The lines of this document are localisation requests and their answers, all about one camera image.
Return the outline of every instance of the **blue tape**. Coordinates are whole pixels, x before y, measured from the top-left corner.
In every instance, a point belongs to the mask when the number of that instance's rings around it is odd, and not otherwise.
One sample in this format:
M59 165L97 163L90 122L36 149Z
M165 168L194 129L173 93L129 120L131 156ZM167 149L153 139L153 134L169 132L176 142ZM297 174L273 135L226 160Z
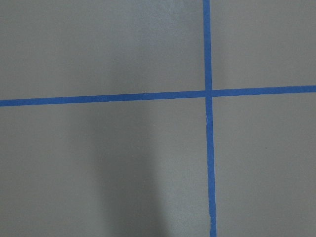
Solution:
M207 140L208 205L211 219L210 236L216 237L216 202L215 202L215 166L213 138L213 93L212 93L212 58L211 58L211 12L210 1L203 0L204 27L204 68L205 68L205 109Z
M135 101L135 100L184 99L184 98L203 98L203 97L205 97L204 90L123 94L123 95L92 95L92 96L75 96L75 97L0 100L0 107L24 106L24 105L52 105L52 104L93 103L93 102Z
M316 85L213 90L213 97L316 92Z

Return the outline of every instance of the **vertical tape strip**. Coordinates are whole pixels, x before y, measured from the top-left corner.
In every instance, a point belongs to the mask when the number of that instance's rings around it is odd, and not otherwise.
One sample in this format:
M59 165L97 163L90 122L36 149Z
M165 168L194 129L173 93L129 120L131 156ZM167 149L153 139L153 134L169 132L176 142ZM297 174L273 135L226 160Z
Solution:
M203 0L205 106L207 139L208 202L211 218L210 237L216 237L215 166L213 137L212 60L211 60L211 10L210 0Z

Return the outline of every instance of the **gray surface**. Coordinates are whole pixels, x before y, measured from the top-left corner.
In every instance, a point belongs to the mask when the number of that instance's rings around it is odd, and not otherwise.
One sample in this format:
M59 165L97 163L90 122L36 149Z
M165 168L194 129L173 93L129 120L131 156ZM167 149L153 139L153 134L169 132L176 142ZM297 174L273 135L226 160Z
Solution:
M0 236L207 237L204 106L0 108Z
M204 89L202 1L2 0L0 99Z
M316 94L214 99L218 237L314 237Z
M213 88L316 84L316 1L211 4Z

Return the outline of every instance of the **blue line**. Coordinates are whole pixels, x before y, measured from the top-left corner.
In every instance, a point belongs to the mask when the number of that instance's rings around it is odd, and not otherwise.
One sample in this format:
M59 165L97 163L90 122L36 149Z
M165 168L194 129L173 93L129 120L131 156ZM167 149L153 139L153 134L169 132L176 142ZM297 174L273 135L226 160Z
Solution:
M124 94L124 95L92 95L92 96L75 96L75 97L0 100L0 107L23 106L23 105L52 105L52 104L75 104L75 103L113 102L113 101L135 101L135 100L163 100L163 99L183 99L183 98L203 98L203 97L205 97L205 91L203 90Z
M211 11L210 1L203 0L204 26L204 67L205 67L205 109L207 140L208 205L211 219L210 237L216 237L216 202L215 202L215 165L213 137L213 93L212 93L212 58L211 58Z
M316 85L213 90L213 97L316 92Z

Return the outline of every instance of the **blue painter's tape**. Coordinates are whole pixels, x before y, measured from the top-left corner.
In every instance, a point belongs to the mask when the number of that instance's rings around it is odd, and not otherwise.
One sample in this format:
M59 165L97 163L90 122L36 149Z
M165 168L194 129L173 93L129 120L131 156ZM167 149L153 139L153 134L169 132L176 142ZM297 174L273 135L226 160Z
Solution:
M213 97L316 92L316 85L213 90Z
M212 59L211 59L211 11L210 1L203 0L204 29L204 67L205 67L205 106L206 106L206 140L207 140L207 173L208 205L211 219L210 236L216 237L216 202L215 202L215 166L213 138L213 95L212 95Z
M52 105L52 104L76 104L76 103L113 102L113 101L135 101L135 100L184 99L184 98L203 98L203 97L205 97L204 90L124 94L124 95L92 95L92 96L75 96L75 97L0 100L0 107L23 106L23 105Z

